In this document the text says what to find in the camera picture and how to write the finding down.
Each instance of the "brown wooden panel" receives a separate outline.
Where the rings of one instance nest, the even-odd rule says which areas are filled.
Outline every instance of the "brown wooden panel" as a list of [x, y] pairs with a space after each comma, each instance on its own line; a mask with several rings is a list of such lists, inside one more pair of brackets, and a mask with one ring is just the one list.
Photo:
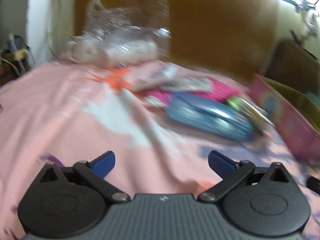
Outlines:
[[[76, 0], [76, 32], [81, 34], [89, 0]], [[101, 0], [106, 8], [125, 0]], [[169, 0], [170, 60], [193, 62], [242, 82], [268, 63], [278, 0]]]

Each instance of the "pink bedsheet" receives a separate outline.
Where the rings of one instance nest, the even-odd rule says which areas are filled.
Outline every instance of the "pink bedsheet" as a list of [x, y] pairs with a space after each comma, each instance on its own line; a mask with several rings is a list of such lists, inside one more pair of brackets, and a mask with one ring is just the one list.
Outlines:
[[[87, 71], [104, 78], [94, 81]], [[221, 180], [207, 164], [214, 149], [257, 166], [281, 161], [312, 208], [305, 237], [320, 238], [320, 197], [305, 187], [306, 165], [295, 161], [275, 131], [268, 150], [252, 154], [240, 144], [170, 121], [164, 112], [148, 111], [131, 92], [114, 86], [110, 74], [90, 66], [44, 64], [0, 89], [0, 239], [24, 236], [17, 206], [48, 160], [70, 166], [112, 150], [116, 166], [106, 180], [131, 197], [138, 192], [198, 195]], [[214, 77], [244, 90], [233, 80]]]

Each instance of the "pink box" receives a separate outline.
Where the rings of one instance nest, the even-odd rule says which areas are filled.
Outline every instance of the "pink box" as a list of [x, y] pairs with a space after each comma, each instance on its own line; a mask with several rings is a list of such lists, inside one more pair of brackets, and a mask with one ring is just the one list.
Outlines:
[[300, 92], [260, 75], [255, 75], [249, 88], [250, 97], [269, 113], [292, 155], [320, 161], [319, 109]]

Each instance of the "blue gripper pad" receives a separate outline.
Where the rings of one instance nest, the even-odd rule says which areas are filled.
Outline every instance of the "blue gripper pad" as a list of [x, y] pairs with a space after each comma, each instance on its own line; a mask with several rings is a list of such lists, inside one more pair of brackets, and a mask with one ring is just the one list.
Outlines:
[[208, 163], [209, 167], [222, 179], [236, 171], [237, 162], [234, 162], [217, 151], [211, 151], [209, 153]]
[[116, 157], [112, 151], [108, 151], [94, 159], [90, 164], [91, 170], [103, 179], [114, 168]]

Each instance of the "plastic bag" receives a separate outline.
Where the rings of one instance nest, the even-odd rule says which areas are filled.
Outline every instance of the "plastic bag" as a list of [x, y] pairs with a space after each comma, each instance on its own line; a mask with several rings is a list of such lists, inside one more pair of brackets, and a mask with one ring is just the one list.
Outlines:
[[105, 9], [99, 0], [87, 7], [83, 38], [98, 42], [106, 67], [137, 64], [167, 56], [170, 50], [168, 0], [127, 0], [125, 8]]

